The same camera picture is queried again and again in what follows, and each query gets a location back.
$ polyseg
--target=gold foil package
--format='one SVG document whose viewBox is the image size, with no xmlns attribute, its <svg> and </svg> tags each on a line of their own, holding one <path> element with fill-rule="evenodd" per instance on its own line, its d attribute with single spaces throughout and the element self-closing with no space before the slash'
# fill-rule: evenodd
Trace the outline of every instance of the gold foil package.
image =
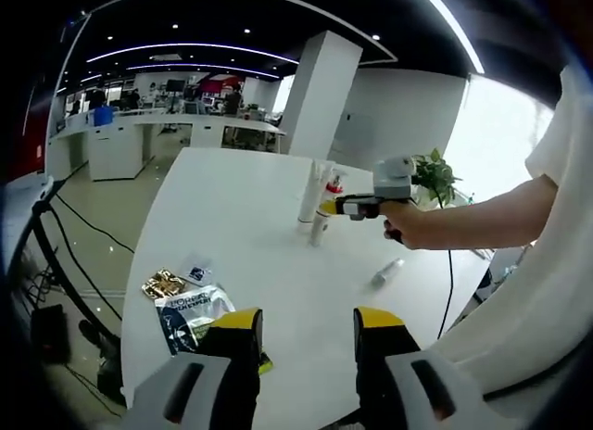
<svg viewBox="0 0 593 430">
<path fill-rule="evenodd" d="M 148 279 L 148 282 L 142 285 L 144 293 L 153 299 L 177 296 L 184 289 L 185 280 L 165 268 L 157 271 Z"/>
</svg>

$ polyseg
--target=white cabinet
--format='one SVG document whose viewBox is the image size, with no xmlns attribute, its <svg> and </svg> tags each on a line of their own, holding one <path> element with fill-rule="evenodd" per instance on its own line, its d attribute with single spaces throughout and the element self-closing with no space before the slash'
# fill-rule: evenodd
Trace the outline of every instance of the white cabinet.
<svg viewBox="0 0 593 430">
<path fill-rule="evenodd" d="M 144 167 L 142 126 L 127 124 L 95 127 L 89 131 L 91 179 L 133 179 Z"/>
<path fill-rule="evenodd" d="M 50 138 L 45 155 L 47 173 L 64 180 L 88 161 L 87 132 Z"/>
<path fill-rule="evenodd" d="M 223 117 L 196 117 L 192 126 L 191 147 L 221 147 Z"/>
</svg>

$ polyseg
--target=white wall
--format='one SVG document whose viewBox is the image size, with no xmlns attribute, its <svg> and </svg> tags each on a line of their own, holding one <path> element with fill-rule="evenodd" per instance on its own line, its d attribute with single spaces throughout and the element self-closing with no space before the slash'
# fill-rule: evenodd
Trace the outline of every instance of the white wall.
<svg viewBox="0 0 593 430">
<path fill-rule="evenodd" d="M 152 82 L 159 86 L 161 83 L 166 83 L 168 80 L 183 80 L 187 81 L 190 76 L 197 76 L 202 78 L 207 73 L 204 71 L 160 71 L 154 73 L 138 73 L 134 78 L 133 86 L 138 89 L 140 96 L 148 95 L 148 90 Z"/>
<path fill-rule="evenodd" d="M 358 70 L 328 159 L 370 169 L 383 158 L 443 152 L 465 83 L 418 70 Z"/>
<path fill-rule="evenodd" d="M 245 85 L 243 86 L 243 102 L 247 104 L 259 104 L 261 108 L 265 108 L 268 112 L 273 109 L 278 89 L 280 88 L 280 80 L 274 82 L 267 82 L 255 78 L 245 78 Z"/>
</svg>

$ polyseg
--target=white bottle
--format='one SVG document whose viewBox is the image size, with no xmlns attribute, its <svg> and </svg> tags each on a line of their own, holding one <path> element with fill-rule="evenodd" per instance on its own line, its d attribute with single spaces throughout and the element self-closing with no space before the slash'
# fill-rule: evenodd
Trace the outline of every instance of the white bottle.
<svg viewBox="0 0 593 430">
<path fill-rule="evenodd" d="M 315 210 L 321 204 L 323 191 L 330 180 L 333 169 L 334 163 L 332 162 L 327 163 L 324 167 L 316 161 L 311 162 L 307 187 L 298 212 L 297 228 L 299 231 L 310 232 L 315 218 Z"/>
<path fill-rule="evenodd" d="M 399 272 L 399 269 L 404 266 L 404 259 L 395 259 L 387 263 L 382 270 L 378 271 L 371 279 L 371 286 L 375 289 L 383 287 L 386 283 L 391 282 Z"/>
<path fill-rule="evenodd" d="M 322 197 L 320 200 L 320 204 L 327 200 L 333 200 L 340 194 L 344 192 L 344 187 L 342 187 L 342 180 L 346 175 L 345 172 L 340 170 L 335 170 L 334 175 L 330 182 L 325 185 L 325 190 L 322 193 Z M 315 217 L 313 218 L 313 227 L 311 228 L 311 236 L 309 238 L 309 243 L 314 246 L 318 247 L 322 242 L 323 233 L 327 231 L 328 221 L 331 217 L 331 214 L 325 212 L 321 206 L 318 206 L 315 210 Z"/>
</svg>

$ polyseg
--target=person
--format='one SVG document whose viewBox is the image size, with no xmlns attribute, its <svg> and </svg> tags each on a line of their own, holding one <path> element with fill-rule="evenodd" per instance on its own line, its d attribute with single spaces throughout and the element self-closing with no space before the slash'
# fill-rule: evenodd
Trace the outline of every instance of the person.
<svg viewBox="0 0 593 430">
<path fill-rule="evenodd" d="M 138 95 L 138 89 L 133 89 L 132 93 L 130 94 L 130 98 L 128 99 L 128 105 L 130 106 L 131 110 L 135 110 L 139 108 L 140 96 Z"/>
<path fill-rule="evenodd" d="M 241 95 L 241 86 L 239 84 L 233 85 L 233 92 L 226 95 L 224 102 L 224 115 L 229 117 L 236 117 L 237 111 L 241 106 L 243 96 Z"/>
<path fill-rule="evenodd" d="M 533 180 L 471 206 L 426 212 L 395 202 L 380 207 L 385 237 L 399 230 L 411 249 L 537 241 L 500 289 L 433 345 L 483 393 L 548 369 L 593 323 L 593 96 L 582 70 L 566 68 L 561 83 L 548 130 L 525 162 Z"/>
<path fill-rule="evenodd" d="M 148 88 L 148 95 L 145 96 L 144 101 L 148 104 L 154 104 L 157 101 L 157 96 L 157 85 L 154 82 L 151 82 L 150 87 Z"/>
<path fill-rule="evenodd" d="M 74 104 L 72 105 L 72 110 L 70 111 L 70 116 L 72 115 L 77 115 L 78 112 L 81 111 L 81 100 L 77 99 L 76 101 L 74 101 Z"/>
<path fill-rule="evenodd" d="M 105 96 L 105 85 L 100 82 L 96 89 L 93 90 L 91 96 L 89 98 L 89 110 L 93 110 L 94 108 L 100 108 L 105 105 L 107 102 L 107 97 Z"/>
</svg>

